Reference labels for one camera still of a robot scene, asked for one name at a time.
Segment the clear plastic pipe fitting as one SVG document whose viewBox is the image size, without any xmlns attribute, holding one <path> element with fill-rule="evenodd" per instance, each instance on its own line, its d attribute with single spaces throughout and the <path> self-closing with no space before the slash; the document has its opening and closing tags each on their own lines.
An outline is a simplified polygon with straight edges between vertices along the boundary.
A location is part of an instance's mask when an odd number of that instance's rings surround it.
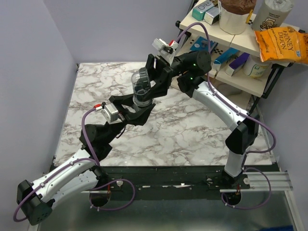
<svg viewBox="0 0 308 231">
<path fill-rule="evenodd" d="M 133 102 L 138 107 L 146 107 L 152 104 L 153 100 L 144 100 L 143 96 L 151 89 L 151 83 L 146 67 L 140 68 L 131 76 L 133 89 Z"/>
</svg>

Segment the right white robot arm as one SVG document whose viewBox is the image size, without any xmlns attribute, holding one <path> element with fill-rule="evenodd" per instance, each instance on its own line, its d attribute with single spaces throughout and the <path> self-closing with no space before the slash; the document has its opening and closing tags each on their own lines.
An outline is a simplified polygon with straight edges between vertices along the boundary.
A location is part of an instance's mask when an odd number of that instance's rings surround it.
<svg viewBox="0 0 308 231">
<path fill-rule="evenodd" d="M 154 81 L 155 84 L 140 97 L 142 102 L 150 103 L 152 99 L 165 96 L 172 78 L 176 77 L 181 92 L 204 104 L 228 126 L 231 134 L 225 143 L 229 156 L 224 167 L 226 174 L 222 175 L 221 182 L 228 189 L 237 185 L 238 176 L 243 172 L 246 151 L 258 134 L 259 115 L 249 115 L 205 79 L 205 75 L 211 70 L 210 53 L 191 51 L 173 57 L 171 63 L 162 55 L 149 54 L 145 69 L 148 80 Z"/>
</svg>

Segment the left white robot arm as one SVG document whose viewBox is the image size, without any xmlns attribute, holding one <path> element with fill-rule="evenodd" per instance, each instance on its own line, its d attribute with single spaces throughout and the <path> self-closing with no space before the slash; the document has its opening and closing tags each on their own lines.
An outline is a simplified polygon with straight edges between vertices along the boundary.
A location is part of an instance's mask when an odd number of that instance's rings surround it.
<svg viewBox="0 0 308 231">
<path fill-rule="evenodd" d="M 83 115 L 82 147 L 76 153 L 41 178 L 19 183 L 14 222 L 27 220 L 38 225 L 66 197 L 92 188 L 102 190 L 110 184 L 100 165 L 112 150 L 110 142 L 119 138 L 127 125 L 143 126 L 155 103 L 139 103 L 134 94 L 111 96 L 109 101 Z"/>
</svg>

